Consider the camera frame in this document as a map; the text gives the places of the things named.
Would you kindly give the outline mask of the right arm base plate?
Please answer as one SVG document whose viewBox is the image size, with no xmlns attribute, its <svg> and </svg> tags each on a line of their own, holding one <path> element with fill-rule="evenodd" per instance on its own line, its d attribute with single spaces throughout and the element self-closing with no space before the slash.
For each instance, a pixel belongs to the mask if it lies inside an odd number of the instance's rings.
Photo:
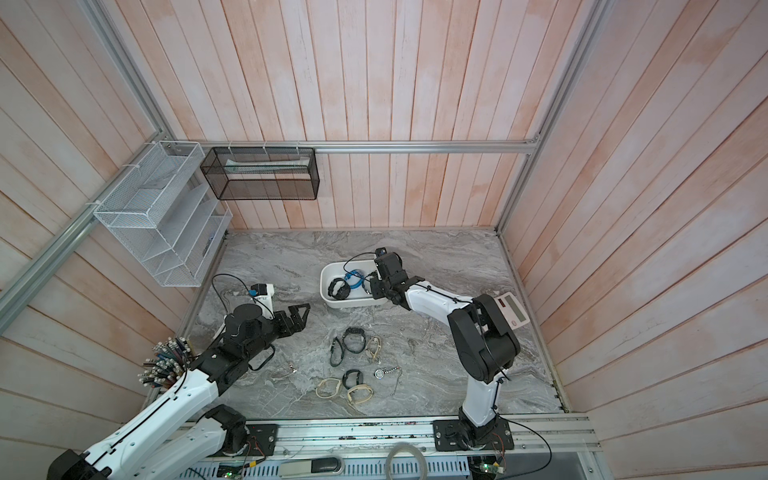
<svg viewBox="0 0 768 480">
<path fill-rule="evenodd" d="M 435 449 L 439 452 L 514 449 L 509 422 L 502 417 L 481 427 L 458 418 L 435 420 L 432 428 Z"/>
</svg>

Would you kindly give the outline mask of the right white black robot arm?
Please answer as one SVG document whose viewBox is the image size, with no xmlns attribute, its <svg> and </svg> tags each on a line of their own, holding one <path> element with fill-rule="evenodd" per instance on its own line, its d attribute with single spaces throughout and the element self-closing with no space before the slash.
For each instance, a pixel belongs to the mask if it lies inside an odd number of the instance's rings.
<svg viewBox="0 0 768 480">
<path fill-rule="evenodd" d="M 509 422 L 497 412 L 498 391 L 521 346 L 496 300 L 487 294 L 450 293 L 422 277 L 409 276 L 400 256 L 384 248 L 375 251 L 374 262 L 373 297 L 446 324 L 468 374 L 458 417 L 433 423 L 435 448 L 467 451 L 505 441 Z"/>
</svg>

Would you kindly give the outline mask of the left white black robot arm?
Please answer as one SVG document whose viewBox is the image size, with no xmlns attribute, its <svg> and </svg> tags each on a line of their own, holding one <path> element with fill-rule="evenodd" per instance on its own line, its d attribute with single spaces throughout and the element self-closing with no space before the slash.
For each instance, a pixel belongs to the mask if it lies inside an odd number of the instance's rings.
<svg viewBox="0 0 768 480">
<path fill-rule="evenodd" d="M 249 453 L 253 436 L 245 417 L 215 401 L 251 370 L 257 355 L 303 331 L 310 309 L 307 303 L 291 305 L 266 317 L 259 304 L 237 306 L 169 390 L 84 452 L 59 455 L 48 478 L 169 479 L 216 453 Z"/>
</svg>

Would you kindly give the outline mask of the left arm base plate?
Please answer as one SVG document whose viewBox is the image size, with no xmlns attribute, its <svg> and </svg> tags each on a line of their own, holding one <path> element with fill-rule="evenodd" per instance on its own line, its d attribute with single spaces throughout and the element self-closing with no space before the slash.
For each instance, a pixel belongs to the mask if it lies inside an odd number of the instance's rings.
<svg viewBox="0 0 768 480">
<path fill-rule="evenodd" d="M 271 456 L 274 454 L 279 426 L 277 424 L 237 425 L 226 430 L 222 448 L 217 455 Z"/>
</svg>

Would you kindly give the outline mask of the blue band watch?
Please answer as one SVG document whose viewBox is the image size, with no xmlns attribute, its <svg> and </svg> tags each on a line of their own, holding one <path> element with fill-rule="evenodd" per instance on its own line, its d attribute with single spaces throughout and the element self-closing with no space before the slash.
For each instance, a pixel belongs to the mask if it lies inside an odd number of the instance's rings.
<svg viewBox="0 0 768 480">
<path fill-rule="evenodd" d="M 360 288 L 363 286 L 366 275 L 359 269 L 347 271 L 344 276 L 344 280 L 347 282 L 351 290 Z"/>
</svg>

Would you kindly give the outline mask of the black sport watch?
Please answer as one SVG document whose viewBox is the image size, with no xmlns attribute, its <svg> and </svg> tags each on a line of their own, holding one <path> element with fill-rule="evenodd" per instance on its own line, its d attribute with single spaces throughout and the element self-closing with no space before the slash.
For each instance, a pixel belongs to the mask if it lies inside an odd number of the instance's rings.
<svg viewBox="0 0 768 480">
<path fill-rule="evenodd" d="M 334 278 L 327 288 L 327 294 L 337 301 L 346 300 L 351 293 L 351 286 L 344 277 Z"/>
</svg>

